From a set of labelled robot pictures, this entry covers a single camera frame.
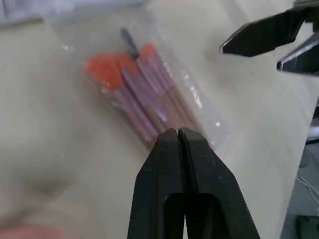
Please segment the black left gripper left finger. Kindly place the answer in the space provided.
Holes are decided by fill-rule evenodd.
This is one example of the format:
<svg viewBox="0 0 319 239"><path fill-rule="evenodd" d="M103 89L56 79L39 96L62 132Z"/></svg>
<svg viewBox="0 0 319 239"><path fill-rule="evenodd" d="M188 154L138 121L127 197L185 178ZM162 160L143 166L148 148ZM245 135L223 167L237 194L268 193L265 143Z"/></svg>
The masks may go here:
<svg viewBox="0 0 319 239"><path fill-rule="evenodd" d="M129 239L181 239L184 194L179 141L174 129L159 135L137 174Z"/></svg>

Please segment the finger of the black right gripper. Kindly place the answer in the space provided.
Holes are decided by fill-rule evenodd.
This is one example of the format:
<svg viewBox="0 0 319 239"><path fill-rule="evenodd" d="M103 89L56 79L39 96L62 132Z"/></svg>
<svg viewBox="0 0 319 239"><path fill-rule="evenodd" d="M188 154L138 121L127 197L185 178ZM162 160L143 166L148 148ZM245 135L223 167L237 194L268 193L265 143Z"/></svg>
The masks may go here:
<svg viewBox="0 0 319 239"><path fill-rule="evenodd" d="M309 39L287 56L277 62L277 70L319 76L319 33Z"/></svg>
<svg viewBox="0 0 319 239"><path fill-rule="evenodd" d="M241 26L220 47L222 54L254 57L292 43L307 17L306 9L289 9Z"/></svg>

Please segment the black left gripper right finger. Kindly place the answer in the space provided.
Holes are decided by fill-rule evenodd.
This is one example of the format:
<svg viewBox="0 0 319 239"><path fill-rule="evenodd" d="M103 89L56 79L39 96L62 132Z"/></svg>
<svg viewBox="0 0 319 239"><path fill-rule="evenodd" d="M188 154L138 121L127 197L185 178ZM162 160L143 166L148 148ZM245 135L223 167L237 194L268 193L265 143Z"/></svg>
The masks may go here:
<svg viewBox="0 0 319 239"><path fill-rule="evenodd" d="M246 238L246 202L233 173L200 133L178 131L190 239Z"/></svg>

